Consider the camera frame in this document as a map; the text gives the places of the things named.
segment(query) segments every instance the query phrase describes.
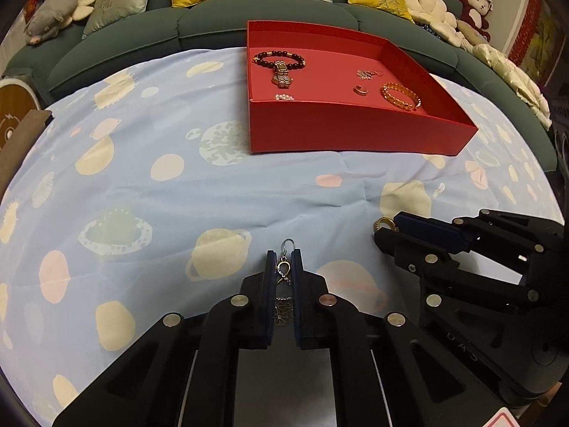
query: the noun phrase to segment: gray plush toy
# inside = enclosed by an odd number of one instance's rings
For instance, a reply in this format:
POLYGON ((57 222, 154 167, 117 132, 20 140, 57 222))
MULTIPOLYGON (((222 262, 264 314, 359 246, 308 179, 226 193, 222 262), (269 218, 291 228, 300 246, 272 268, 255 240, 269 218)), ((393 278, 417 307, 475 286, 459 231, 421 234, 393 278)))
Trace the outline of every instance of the gray plush toy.
POLYGON ((77 8, 79 0, 46 0, 26 25, 26 43, 37 45, 54 38, 67 27, 73 19, 71 13, 77 8))

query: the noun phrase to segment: gold ring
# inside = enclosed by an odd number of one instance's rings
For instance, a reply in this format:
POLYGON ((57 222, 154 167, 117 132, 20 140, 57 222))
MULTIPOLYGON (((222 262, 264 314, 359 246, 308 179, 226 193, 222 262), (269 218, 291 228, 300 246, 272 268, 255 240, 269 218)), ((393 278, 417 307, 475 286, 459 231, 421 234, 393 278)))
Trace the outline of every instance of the gold ring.
POLYGON ((360 96, 367 95, 368 91, 365 88, 362 88, 361 85, 356 85, 354 88, 354 92, 359 94, 360 96))
POLYGON ((400 109, 404 109, 406 111, 417 110, 417 108, 421 107, 421 100, 419 96, 417 96, 413 91, 411 91, 409 88, 404 87, 403 85, 385 84, 381 88, 381 95, 386 99, 386 101, 390 102, 395 107, 399 107, 400 109), (395 98, 395 96, 389 93, 388 90, 399 91, 400 93, 409 96, 409 98, 413 100, 414 104, 410 104, 395 98))
POLYGON ((379 220, 377 220, 374 224, 373 224, 373 232, 376 233, 380 230, 381 225, 387 225, 389 226, 389 228, 391 228, 392 231, 399 231, 399 228, 397 228, 397 225, 395 224, 395 222, 391 219, 391 218, 387 218, 387 217, 381 217, 379 220))

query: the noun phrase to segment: orange bracelet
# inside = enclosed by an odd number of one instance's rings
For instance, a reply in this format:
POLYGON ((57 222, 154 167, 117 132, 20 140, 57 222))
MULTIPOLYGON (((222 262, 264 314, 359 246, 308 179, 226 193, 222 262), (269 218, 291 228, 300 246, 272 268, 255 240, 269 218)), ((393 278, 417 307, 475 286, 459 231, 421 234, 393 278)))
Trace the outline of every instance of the orange bracelet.
POLYGON ((417 110, 417 108, 421 107, 421 100, 419 96, 417 96, 414 92, 412 92, 409 88, 404 87, 403 85, 399 84, 385 84, 381 88, 381 95, 386 101, 389 101, 395 107, 399 107, 400 109, 404 109, 406 111, 410 110, 417 110), (405 101, 401 101, 400 99, 395 98, 394 95, 389 93, 389 90, 399 91, 406 96, 409 96, 414 102, 414 104, 407 103, 405 101))

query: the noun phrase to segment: sofa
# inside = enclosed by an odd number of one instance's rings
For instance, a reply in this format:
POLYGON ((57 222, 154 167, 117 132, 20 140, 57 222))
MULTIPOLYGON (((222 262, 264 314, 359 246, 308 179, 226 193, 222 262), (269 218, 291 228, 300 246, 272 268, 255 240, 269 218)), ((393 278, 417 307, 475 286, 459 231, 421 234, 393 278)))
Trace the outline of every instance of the sofa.
MULTIPOLYGON (((115 22, 86 39, 81 39, 82 21, 61 31, 57 38, 22 48, 10 60, 4 76, 26 81, 48 106, 138 62, 195 48, 245 46, 247 20, 333 25, 387 38, 427 71, 482 94, 510 119, 544 171, 557 168, 547 132, 494 71, 417 25, 347 1, 207 0, 191 8, 172 8, 171 0, 148 0, 146 12, 115 22)), ((462 4, 444 1, 448 11, 459 17, 462 4)))

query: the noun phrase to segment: black bead bracelet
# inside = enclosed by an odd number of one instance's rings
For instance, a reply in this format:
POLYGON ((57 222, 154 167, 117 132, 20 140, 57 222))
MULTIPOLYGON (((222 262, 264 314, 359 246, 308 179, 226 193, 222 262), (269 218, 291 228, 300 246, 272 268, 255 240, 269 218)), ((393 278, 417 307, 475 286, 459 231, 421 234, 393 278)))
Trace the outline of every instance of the black bead bracelet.
POLYGON ((268 61, 263 60, 263 58, 272 57, 272 56, 287 57, 287 58, 294 59, 295 61, 298 61, 295 64, 287 64, 286 67, 288 70, 302 69, 303 67, 306 66, 306 61, 304 60, 304 58, 301 55, 295 54, 295 53, 289 53, 287 51, 263 51, 262 53, 259 53, 259 54, 256 54, 255 56, 253 56, 252 61, 255 64, 260 65, 261 67, 268 67, 268 68, 274 69, 275 68, 274 62, 268 62, 268 61))

